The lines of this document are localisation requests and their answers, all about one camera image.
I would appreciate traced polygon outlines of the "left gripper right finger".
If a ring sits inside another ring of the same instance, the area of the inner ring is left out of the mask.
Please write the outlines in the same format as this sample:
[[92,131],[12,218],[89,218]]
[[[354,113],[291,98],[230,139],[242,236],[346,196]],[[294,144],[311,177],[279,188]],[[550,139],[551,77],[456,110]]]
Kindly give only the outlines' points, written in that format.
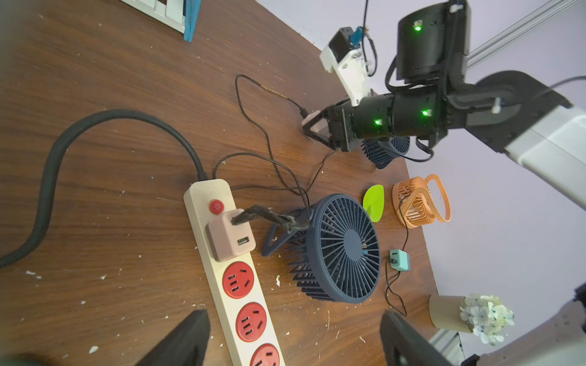
[[384,313],[380,336],[387,365],[450,366],[444,356],[397,313]]

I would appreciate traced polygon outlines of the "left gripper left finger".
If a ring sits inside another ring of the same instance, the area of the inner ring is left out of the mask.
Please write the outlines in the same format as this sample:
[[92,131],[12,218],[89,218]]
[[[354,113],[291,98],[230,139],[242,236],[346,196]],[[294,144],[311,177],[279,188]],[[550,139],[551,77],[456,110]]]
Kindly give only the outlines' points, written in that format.
[[210,333],[208,312],[194,310],[137,365],[202,366]]

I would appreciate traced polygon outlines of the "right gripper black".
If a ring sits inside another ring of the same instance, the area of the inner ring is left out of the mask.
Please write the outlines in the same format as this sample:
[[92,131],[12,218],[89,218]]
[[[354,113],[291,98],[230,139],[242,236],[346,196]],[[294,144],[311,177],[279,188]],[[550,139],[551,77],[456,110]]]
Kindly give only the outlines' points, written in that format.
[[326,107],[322,112],[327,123],[306,124],[305,136],[332,150],[351,152],[363,140],[395,137],[394,94],[364,98],[358,107],[349,101]]

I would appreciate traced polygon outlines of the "cream power strip red sockets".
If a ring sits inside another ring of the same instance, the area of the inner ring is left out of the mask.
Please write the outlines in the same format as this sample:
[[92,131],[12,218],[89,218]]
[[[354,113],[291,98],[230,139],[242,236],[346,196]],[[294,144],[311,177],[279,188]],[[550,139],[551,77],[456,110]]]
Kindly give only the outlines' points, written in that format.
[[229,184],[223,179],[198,181],[186,191],[184,202],[233,364],[283,365],[252,252],[226,262],[213,256],[208,223],[239,209]]

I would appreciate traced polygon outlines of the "pink USB charger plug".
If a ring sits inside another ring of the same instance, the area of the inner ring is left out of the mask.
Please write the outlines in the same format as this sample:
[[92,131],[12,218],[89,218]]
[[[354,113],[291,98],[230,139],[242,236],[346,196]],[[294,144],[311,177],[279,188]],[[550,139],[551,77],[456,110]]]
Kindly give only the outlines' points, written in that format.
[[256,248],[256,240],[250,224],[248,222],[232,224],[232,219],[243,212],[243,209],[228,211],[208,223],[206,230],[217,262],[235,259]]
[[302,128],[315,133],[320,133],[322,130],[328,128],[328,123],[324,119],[322,112],[317,110],[309,114],[302,121]]

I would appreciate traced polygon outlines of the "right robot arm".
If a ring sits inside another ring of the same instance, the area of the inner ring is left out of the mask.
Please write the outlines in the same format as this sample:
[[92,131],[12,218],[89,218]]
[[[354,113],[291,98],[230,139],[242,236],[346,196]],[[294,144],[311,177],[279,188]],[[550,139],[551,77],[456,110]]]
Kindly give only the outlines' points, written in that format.
[[465,81],[470,9],[447,1],[398,23],[386,76],[399,85],[374,95],[363,56],[364,27],[343,27],[320,54],[347,99],[305,117],[304,134],[333,150],[357,147],[380,169],[415,144],[427,158],[451,129],[464,129],[580,207],[585,205],[585,112],[519,71]]

